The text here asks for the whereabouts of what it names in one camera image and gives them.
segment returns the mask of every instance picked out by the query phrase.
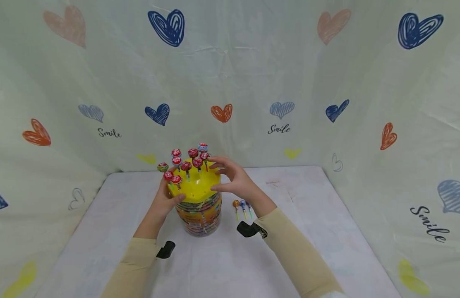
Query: lollipop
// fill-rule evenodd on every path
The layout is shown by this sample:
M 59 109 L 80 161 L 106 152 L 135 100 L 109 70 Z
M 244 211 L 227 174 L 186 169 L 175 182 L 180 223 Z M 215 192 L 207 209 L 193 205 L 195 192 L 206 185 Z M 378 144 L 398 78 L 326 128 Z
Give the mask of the lollipop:
M 180 190 L 180 183 L 182 183 L 182 177 L 179 175 L 172 177 L 172 183 L 177 185 L 177 189 Z
M 177 167 L 177 169 L 178 169 L 179 172 L 180 172 L 180 165 L 182 164 L 182 158 L 180 158 L 180 157 L 174 157 L 174 158 L 172 159 L 172 163 L 174 164 L 174 166 Z
M 237 214 L 237 221 L 238 219 L 238 207 L 240 205 L 240 202 L 238 200 L 233 201 L 232 205 L 235 207 L 235 213 Z
M 157 170 L 161 173 L 167 172 L 168 169 L 169 169 L 169 166 L 167 163 L 159 163 L 159 165 L 157 166 Z
M 247 219 L 247 213 L 245 212 L 245 201 L 240 201 L 240 206 L 242 206 L 243 214 L 245 214 L 245 219 Z
M 194 158 L 199 156 L 199 151 L 196 150 L 196 148 L 192 148 L 189 150 L 189 157 L 192 158 L 192 161 L 194 161 Z
M 180 149 L 174 149 L 172 150 L 172 158 L 174 157 L 181 157 L 182 153 L 180 152 Z
M 207 146 L 207 144 L 205 144 L 204 142 L 201 142 L 201 143 L 199 144 L 198 149 L 199 149 L 199 152 L 201 152 L 201 153 L 202 153 L 202 152 L 207 152 L 207 151 L 208 151 L 208 146 Z
M 200 167 L 202 166 L 203 161 L 202 161 L 199 157 L 196 157 L 196 158 L 192 161 L 192 164 L 197 168 L 197 170 L 198 170 L 199 173 L 200 173 Z
M 248 203 L 247 201 L 245 201 L 245 204 L 247 204 L 247 206 L 248 206 L 248 212 L 250 213 L 250 217 L 253 218 L 253 215 L 252 215 L 252 207 L 250 206 L 250 203 Z
M 182 166 L 180 166 L 180 168 L 187 173 L 187 180 L 189 180 L 189 182 L 190 182 L 189 170 L 192 169 L 192 164 L 189 163 L 189 162 L 183 162 Z
M 164 180 L 167 181 L 167 183 L 170 185 L 170 188 L 172 188 L 172 189 L 174 188 L 174 187 L 172 186 L 172 178 L 173 178 L 173 177 L 174 177 L 174 173 L 173 173 L 173 172 L 168 171 L 168 172 L 165 172 L 165 173 L 164 173 Z
M 208 166 L 207 166 L 207 159 L 210 157 L 210 154 L 208 154 L 207 152 L 202 152 L 201 153 L 201 159 L 204 161 L 205 163 L 205 169 L 207 170 L 208 172 Z

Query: red lollipop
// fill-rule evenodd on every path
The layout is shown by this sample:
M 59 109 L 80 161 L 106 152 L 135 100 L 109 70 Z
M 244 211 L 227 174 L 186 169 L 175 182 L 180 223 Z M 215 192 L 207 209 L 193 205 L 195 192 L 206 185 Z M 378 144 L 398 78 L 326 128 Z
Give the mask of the red lollipop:
M 182 158 L 180 158 L 180 157 L 174 157 L 174 158 L 172 159 L 172 163 L 174 164 L 174 166 L 177 167 L 177 169 L 178 169 L 179 172 L 180 172 L 180 165 L 182 164 Z
M 189 163 L 189 162 L 183 162 L 182 163 L 182 166 L 180 166 L 180 168 L 185 171 L 187 173 L 187 179 L 189 180 L 190 182 L 190 174 L 189 174 L 189 170 L 192 169 L 192 164 Z
M 201 158 L 199 157 L 196 157 L 193 161 L 192 161 L 192 164 L 197 168 L 197 170 L 200 172 L 200 167 L 202 166 L 203 164 L 203 161 Z
M 182 177 L 179 175 L 172 177 L 172 183 L 177 185 L 177 188 L 180 190 L 180 183 L 182 183 Z
M 192 161 L 194 161 L 194 158 L 199 156 L 199 151 L 196 148 L 191 148 L 189 150 L 189 157 L 192 158 Z
M 172 157 L 181 157 L 182 153 L 180 152 L 180 149 L 174 149 L 172 150 Z
M 172 188 L 172 178 L 174 177 L 174 173 L 167 171 L 164 173 L 164 180 L 167 181 L 167 183 L 170 185 L 170 188 Z
M 207 159 L 209 157 L 210 157 L 210 154 L 208 154 L 207 152 L 201 153 L 201 159 L 205 162 L 205 169 L 207 170 L 207 172 L 208 172 Z

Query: candy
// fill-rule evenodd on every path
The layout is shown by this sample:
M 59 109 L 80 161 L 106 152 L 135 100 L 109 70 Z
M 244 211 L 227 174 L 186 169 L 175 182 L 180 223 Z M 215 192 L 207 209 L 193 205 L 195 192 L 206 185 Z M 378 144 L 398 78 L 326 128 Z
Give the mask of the candy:
M 196 157 L 196 158 L 192 161 L 192 164 L 193 164 L 193 166 L 195 166 L 195 167 L 197 168 L 197 170 L 200 172 L 200 167 L 202 166 L 203 161 L 202 161 L 199 157 Z
M 183 162 L 182 166 L 180 166 L 180 168 L 187 173 L 187 180 L 189 180 L 189 182 L 190 182 L 189 170 L 192 169 L 192 164 L 189 163 L 189 162 Z
M 167 183 L 170 185 L 170 188 L 174 188 L 172 186 L 172 178 L 174 177 L 174 173 L 173 172 L 170 172 L 170 171 L 167 171 L 164 173 L 164 180 L 167 181 Z
M 189 157 L 192 158 L 192 161 L 194 161 L 194 158 L 199 156 L 199 151 L 196 148 L 191 148 L 189 150 Z
M 182 164 L 182 158 L 180 158 L 180 157 L 174 157 L 174 158 L 172 159 L 172 163 L 174 164 L 174 166 L 177 167 L 177 169 L 178 169 L 179 172 L 180 172 L 180 165 Z
M 167 172 L 168 169 L 169 169 L 169 166 L 167 163 L 159 163 L 157 166 L 157 170 L 161 173 Z
M 232 205 L 235 207 L 235 213 L 237 214 L 237 221 L 239 221 L 238 218 L 238 207 L 240 205 L 240 202 L 238 200 L 233 201 Z
M 243 214 L 245 214 L 245 219 L 247 219 L 247 213 L 245 212 L 245 201 L 244 200 L 240 201 L 240 206 L 243 209 Z
M 180 149 L 174 149 L 172 150 L 172 157 L 181 157 L 182 153 L 180 152 Z
M 180 177 L 179 175 L 173 176 L 172 177 L 172 183 L 177 185 L 177 189 L 180 190 L 180 183 L 182 183 L 182 177 Z
M 207 159 L 209 157 L 210 157 L 210 154 L 208 154 L 207 152 L 202 152 L 201 153 L 201 159 L 205 162 L 205 169 L 207 170 L 207 172 L 208 172 Z
M 199 152 L 207 152 L 208 151 L 208 146 L 204 142 L 201 142 L 199 144 L 198 149 L 199 149 Z

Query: yellow lid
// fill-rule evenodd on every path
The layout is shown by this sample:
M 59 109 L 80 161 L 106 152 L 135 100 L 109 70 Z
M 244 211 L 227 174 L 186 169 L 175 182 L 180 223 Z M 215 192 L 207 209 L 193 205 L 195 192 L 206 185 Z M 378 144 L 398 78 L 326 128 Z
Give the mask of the yellow lid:
M 183 160 L 182 162 L 192 163 L 192 159 Z M 210 187 L 220 183 L 220 174 L 215 175 L 217 169 L 205 169 L 205 163 L 201 166 L 201 172 L 199 173 L 197 168 L 192 166 L 192 169 L 189 170 L 190 182 L 187 178 L 187 173 L 183 170 L 175 170 L 174 175 L 180 175 L 182 177 L 182 182 L 180 183 L 180 190 L 177 188 L 177 185 L 167 184 L 171 194 L 176 196 L 178 194 L 185 194 L 185 203 L 202 203 L 212 195 L 216 194 L 216 191 L 211 191 Z

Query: finger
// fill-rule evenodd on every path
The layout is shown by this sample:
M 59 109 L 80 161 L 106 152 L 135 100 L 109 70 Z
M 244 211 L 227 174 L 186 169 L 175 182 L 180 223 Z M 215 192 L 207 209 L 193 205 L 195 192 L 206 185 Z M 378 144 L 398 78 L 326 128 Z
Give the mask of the finger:
M 210 169 L 224 168 L 224 167 L 225 166 L 223 165 L 223 163 L 214 163 L 214 164 L 211 164 Z
M 169 202 L 172 205 L 172 207 L 175 207 L 177 204 L 179 204 L 183 200 L 185 200 L 185 194 L 178 194 L 175 197 L 171 198 Z
M 232 192 L 231 189 L 232 189 L 231 182 L 224 183 L 224 184 L 217 184 L 210 188 L 210 190 L 217 191 L 217 192 Z
M 215 175 L 217 174 L 224 174 L 224 175 L 227 175 L 227 170 L 226 169 L 220 169 L 218 170 L 217 172 L 215 172 Z
M 224 156 L 211 156 L 208 158 L 209 161 L 213 163 L 221 163 L 223 165 L 227 165 L 231 160 L 229 160 L 227 157 Z

